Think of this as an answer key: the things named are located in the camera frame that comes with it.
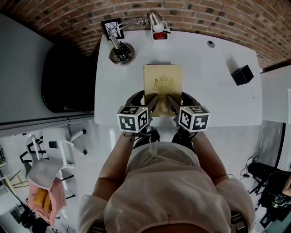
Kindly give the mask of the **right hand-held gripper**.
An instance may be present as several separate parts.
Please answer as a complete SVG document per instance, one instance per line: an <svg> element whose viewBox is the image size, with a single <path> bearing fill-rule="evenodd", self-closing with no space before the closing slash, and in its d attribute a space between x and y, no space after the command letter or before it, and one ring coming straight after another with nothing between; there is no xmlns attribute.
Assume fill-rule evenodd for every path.
<svg viewBox="0 0 291 233"><path fill-rule="evenodd" d="M182 92L181 100L182 106L172 95L167 95L168 105L177 115L174 122L179 127L178 137L192 140L197 133L207 130L211 113L185 92Z"/></svg>

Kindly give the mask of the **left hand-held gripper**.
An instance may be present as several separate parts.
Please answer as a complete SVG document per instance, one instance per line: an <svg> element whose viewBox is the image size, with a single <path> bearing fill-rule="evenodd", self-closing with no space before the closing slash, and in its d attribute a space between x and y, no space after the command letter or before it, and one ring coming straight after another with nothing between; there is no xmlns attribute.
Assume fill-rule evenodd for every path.
<svg viewBox="0 0 291 233"><path fill-rule="evenodd" d="M148 138L150 142L158 142L160 136L150 127L150 123L151 114L159 102L159 95L145 95L145 106L142 106L141 100L144 93L144 91L135 93L128 98L125 106L120 107L117 113L118 126L124 136L131 137L133 141Z"/></svg>

